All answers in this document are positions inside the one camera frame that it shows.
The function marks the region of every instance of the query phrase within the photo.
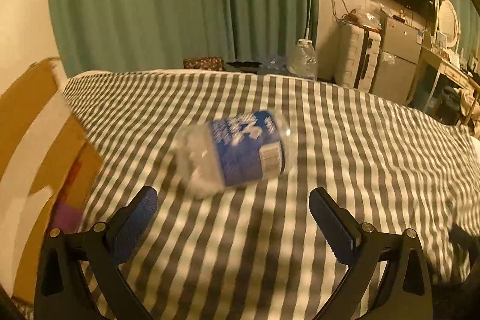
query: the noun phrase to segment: plastic bottle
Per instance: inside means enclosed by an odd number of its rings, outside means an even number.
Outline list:
[[[308,79],[317,79],[317,54],[311,45],[311,40],[300,39],[289,54],[287,69],[295,75]]]
[[[290,136],[270,111],[191,124],[175,136],[178,171],[196,198],[273,178],[289,169]]]

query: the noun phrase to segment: white suitcase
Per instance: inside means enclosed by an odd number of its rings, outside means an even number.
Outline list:
[[[368,92],[380,52],[380,34],[346,23],[341,26],[335,83]]]

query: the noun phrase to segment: sticker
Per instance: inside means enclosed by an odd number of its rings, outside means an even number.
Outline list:
[[[269,112],[215,120],[210,129],[225,186],[276,176],[285,169],[282,139]]]

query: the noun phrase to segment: gingham fabric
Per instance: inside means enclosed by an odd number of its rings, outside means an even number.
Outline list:
[[[480,167],[466,131],[373,95],[208,72],[76,77],[64,94],[105,159],[83,229],[145,184],[159,192],[148,234],[121,267],[156,319],[311,319],[345,273],[308,210],[318,186],[358,222],[391,233],[415,229],[442,280],[460,267],[451,226],[480,235]],[[280,110],[289,123],[293,168],[278,179],[189,198],[171,146],[178,129],[262,109]],[[111,317],[88,270],[87,277]]]

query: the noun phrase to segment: refrigerator door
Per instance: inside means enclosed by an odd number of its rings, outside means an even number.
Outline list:
[[[398,56],[394,57],[393,62],[383,61],[380,54],[370,93],[403,105],[409,94],[416,66]]]

